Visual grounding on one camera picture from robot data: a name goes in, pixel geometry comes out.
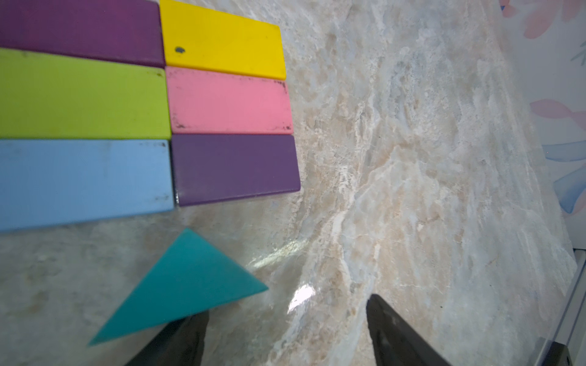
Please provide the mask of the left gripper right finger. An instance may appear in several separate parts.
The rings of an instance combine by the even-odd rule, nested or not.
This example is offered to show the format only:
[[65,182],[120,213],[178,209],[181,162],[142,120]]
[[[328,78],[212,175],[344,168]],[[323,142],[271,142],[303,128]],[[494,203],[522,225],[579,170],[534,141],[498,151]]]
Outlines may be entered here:
[[450,365],[378,294],[367,301],[366,315],[378,366]]

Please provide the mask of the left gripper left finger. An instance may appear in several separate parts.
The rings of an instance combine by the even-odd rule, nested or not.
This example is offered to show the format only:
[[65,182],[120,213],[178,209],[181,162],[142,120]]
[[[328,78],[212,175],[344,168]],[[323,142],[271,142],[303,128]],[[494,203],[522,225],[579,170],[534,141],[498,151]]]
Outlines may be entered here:
[[126,365],[200,366],[208,322],[209,311],[206,310],[168,323]]

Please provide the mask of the teal wedge block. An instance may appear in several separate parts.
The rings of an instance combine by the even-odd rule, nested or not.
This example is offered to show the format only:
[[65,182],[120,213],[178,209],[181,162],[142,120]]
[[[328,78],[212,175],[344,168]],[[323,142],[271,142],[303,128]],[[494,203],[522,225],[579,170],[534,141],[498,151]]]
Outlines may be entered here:
[[267,290],[245,268],[186,229],[89,345],[171,323]]

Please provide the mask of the purple rectangular block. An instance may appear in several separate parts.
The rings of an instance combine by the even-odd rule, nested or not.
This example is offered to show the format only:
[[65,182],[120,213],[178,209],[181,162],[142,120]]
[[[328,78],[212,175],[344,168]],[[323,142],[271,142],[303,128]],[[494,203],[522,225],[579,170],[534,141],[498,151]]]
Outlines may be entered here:
[[292,135],[175,134],[171,148],[182,207],[301,189]]

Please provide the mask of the light blue rectangular block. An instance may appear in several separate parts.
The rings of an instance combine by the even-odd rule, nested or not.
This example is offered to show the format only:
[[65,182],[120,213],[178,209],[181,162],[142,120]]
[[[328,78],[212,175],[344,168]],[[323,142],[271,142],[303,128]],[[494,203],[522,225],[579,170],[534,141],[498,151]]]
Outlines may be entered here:
[[166,140],[2,140],[1,230],[172,210]]

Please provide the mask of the pink rectangular block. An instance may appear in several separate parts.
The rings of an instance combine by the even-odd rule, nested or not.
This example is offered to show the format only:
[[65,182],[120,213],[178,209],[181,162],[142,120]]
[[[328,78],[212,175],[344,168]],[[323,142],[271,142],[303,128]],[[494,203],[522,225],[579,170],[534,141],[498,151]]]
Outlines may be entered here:
[[168,66],[174,134],[293,134],[282,80]]

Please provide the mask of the lime green small block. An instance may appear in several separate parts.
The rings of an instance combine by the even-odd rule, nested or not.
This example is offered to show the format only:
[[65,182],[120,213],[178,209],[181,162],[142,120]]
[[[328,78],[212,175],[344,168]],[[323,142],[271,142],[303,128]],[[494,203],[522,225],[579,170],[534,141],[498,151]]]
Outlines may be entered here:
[[3,48],[3,139],[168,140],[164,70]]

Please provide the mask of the yellow small block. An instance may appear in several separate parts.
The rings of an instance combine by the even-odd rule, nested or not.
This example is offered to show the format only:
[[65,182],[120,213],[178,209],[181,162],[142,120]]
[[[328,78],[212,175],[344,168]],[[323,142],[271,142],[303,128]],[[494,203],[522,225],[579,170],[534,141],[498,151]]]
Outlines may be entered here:
[[286,79],[280,28],[179,1],[161,1],[168,66]]

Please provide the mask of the dark purple small block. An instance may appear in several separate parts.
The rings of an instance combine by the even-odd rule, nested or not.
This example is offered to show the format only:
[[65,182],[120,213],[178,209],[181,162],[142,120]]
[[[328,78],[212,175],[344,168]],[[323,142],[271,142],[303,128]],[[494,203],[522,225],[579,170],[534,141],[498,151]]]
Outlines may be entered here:
[[152,1],[3,1],[1,46],[165,67],[160,8]]

